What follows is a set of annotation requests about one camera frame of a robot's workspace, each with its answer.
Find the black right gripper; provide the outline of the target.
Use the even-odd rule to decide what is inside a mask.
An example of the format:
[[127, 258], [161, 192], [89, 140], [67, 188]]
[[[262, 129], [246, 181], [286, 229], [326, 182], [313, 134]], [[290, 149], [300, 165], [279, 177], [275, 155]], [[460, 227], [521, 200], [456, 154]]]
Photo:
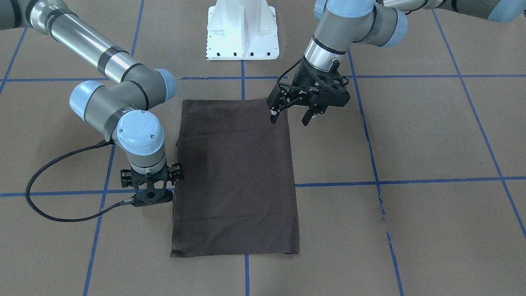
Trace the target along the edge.
[[120, 170], [120, 181], [123, 188], [133, 187], [137, 194], [158, 192], [165, 194], [167, 183], [175, 185], [177, 180], [184, 179], [184, 170], [181, 163], [175, 163], [172, 166], [164, 165], [158, 172], [139, 173], [133, 169]]

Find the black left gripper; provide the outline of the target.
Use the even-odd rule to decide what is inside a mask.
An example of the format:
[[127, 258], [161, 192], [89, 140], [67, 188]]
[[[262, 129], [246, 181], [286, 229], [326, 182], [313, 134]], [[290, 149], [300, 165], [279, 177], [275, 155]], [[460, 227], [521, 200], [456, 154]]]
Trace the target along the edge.
[[276, 123], [282, 111], [292, 106], [308, 107], [308, 110], [306, 110], [301, 120], [303, 126], [307, 126], [313, 118], [315, 118], [318, 114], [324, 114], [327, 110], [327, 105], [321, 105], [311, 101], [310, 95], [317, 95], [321, 90], [319, 86], [315, 85], [315, 82], [306, 82], [301, 85], [300, 83], [287, 84], [281, 81], [284, 76], [296, 66], [302, 66], [303, 61], [304, 58], [301, 58], [282, 75], [280, 75], [276, 81], [276, 84], [274, 85], [274, 88], [267, 97], [266, 102], [270, 110], [269, 119], [271, 124]]

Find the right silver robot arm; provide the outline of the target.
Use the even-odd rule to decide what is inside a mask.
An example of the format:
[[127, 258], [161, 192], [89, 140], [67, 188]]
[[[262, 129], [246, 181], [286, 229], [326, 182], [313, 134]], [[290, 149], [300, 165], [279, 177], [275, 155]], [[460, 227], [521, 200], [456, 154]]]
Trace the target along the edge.
[[165, 135], [150, 109], [173, 98], [175, 77], [166, 69], [148, 69], [84, 22], [62, 0], [2, 0], [1, 30], [33, 28], [63, 44], [94, 66], [113, 86], [89, 80], [74, 88], [71, 109], [104, 139], [120, 147], [130, 163], [121, 173], [123, 187], [174, 183], [180, 165], [166, 160]]

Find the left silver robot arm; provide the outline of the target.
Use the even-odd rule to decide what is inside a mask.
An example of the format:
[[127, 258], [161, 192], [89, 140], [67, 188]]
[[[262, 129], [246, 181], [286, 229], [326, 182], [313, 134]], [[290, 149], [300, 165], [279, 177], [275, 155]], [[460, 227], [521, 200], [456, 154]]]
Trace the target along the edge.
[[408, 14], [421, 9], [447, 11], [506, 23], [525, 11], [524, 0], [318, 0], [314, 16], [318, 25], [290, 84], [278, 78], [267, 98], [270, 121], [292, 106], [307, 108], [302, 123], [308, 125], [330, 106], [344, 107], [350, 100], [349, 80], [338, 68], [352, 44], [395, 46], [406, 35]]

